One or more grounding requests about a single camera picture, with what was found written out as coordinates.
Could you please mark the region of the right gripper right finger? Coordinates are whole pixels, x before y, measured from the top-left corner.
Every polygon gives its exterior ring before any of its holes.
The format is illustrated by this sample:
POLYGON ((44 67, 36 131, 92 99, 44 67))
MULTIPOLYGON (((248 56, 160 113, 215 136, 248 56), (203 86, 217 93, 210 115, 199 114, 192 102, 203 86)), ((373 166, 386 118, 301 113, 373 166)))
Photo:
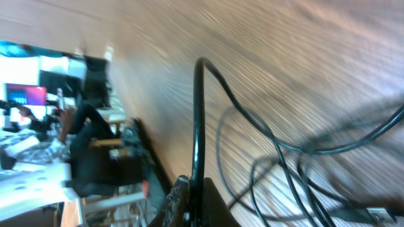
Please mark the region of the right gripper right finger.
POLYGON ((240 227, 211 178, 204 178, 202 227, 240 227))

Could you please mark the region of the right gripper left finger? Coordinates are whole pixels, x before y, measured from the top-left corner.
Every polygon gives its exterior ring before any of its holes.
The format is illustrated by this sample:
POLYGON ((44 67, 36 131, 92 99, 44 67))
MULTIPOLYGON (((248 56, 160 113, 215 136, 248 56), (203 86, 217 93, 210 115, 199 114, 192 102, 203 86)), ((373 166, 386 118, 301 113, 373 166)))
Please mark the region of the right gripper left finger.
POLYGON ((165 204, 159 212, 158 224, 160 227, 185 227, 189 219, 190 179, 180 175, 175 181, 165 204))

